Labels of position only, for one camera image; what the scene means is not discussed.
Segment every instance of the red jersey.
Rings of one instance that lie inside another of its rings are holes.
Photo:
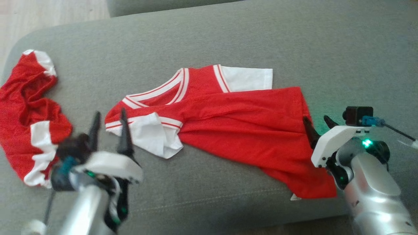
[[[181,142],[216,156],[258,166],[301,198],[336,196],[334,180],[311,163],[299,87],[230,92],[220,65],[181,69],[162,86],[128,95],[106,116],[120,135],[125,108],[133,143],[169,158]]]
[[[58,143],[72,126],[61,107],[43,94],[57,82],[43,51],[27,50],[0,89],[0,144],[19,178],[29,186],[51,187],[51,166]]]

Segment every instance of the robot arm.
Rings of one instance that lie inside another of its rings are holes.
[[[100,113],[94,118],[88,142],[70,139],[59,146],[57,152],[63,164],[51,173],[52,187],[56,191],[78,192],[59,235],[115,235],[127,218],[128,185],[142,182],[143,171],[133,157],[124,110],[121,123],[117,153],[97,151]]]
[[[330,171],[343,190],[357,233],[418,234],[400,199],[400,189],[384,166],[389,148],[383,141],[363,139],[372,128],[362,123],[363,116],[372,117],[372,112],[371,107],[348,107],[346,126],[325,116],[331,130],[323,136],[304,120],[314,149],[312,163]]]

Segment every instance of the black cable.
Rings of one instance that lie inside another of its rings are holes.
[[[52,202],[54,201],[55,190],[52,189],[51,195],[49,195],[48,204],[46,206],[45,217],[43,218],[43,224],[47,225],[49,215],[51,214]]]
[[[410,139],[410,140],[412,140],[412,141],[416,141],[416,139],[415,139],[414,137],[412,137],[412,136],[410,136],[410,135],[408,135],[408,134],[406,134],[406,133],[404,133],[404,132],[402,132],[402,131],[400,131],[400,130],[398,130],[398,129],[394,128],[394,127],[393,127],[393,126],[391,126],[391,125],[388,125],[388,124],[383,124],[383,125],[384,125],[385,127],[389,128],[389,129],[391,129],[391,130],[395,131],[396,133],[399,133],[399,134],[401,134],[401,135],[405,136],[406,138],[408,138],[408,139]]]
[[[383,153],[379,149],[376,148],[376,151],[382,157],[382,159],[384,159],[384,161],[386,163],[386,171],[389,172],[389,162],[386,160],[386,158],[383,157]]]

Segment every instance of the couch seam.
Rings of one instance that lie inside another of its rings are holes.
[[[258,191],[253,191],[253,192],[223,195],[223,196],[204,198],[204,199],[199,199],[199,200],[194,200],[194,201],[175,203],[175,204],[170,204],[170,205],[165,205],[165,206],[145,208],[145,209],[140,209],[138,211],[141,212],[141,211],[150,211],[150,210],[169,209],[169,207],[175,207],[175,208],[190,207],[190,206],[194,206],[194,205],[198,205],[198,204],[209,204],[209,203],[214,203],[214,202],[222,202],[222,201],[226,201],[226,200],[243,198],[242,197],[243,195],[248,195],[248,194],[250,194],[250,195],[251,194],[257,194],[257,195],[277,194],[277,193],[279,193],[278,191],[282,191],[282,189],[264,189],[264,190],[258,190]]]

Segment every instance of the gray couch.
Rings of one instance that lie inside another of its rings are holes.
[[[110,17],[144,12],[190,8],[242,0],[106,0]]]
[[[3,77],[26,49],[46,51],[59,77],[47,96],[82,132],[94,111],[106,114],[125,94],[150,90],[181,67],[273,68],[274,88],[302,87],[321,133],[323,115],[342,123],[346,106],[370,105],[418,136],[417,12],[412,0],[247,0],[128,15],[31,33],[12,49]],[[418,222],[417,152],[386,129],[372,138],[390,146],[391,174]],[[99,146],[113,151],[116,141],[102,131]],[[260,169],[190,146],[170,160],[138,148],[135,156],[145,181],[131,188],[120,234],[230,233],[347,212],[341,196],[291,202],[286,186]],[[0,231],[18,234],[25,221],[42,218],[48,192],[24,186],[0,161]],[[50,234],[75,197],[57,195]]]

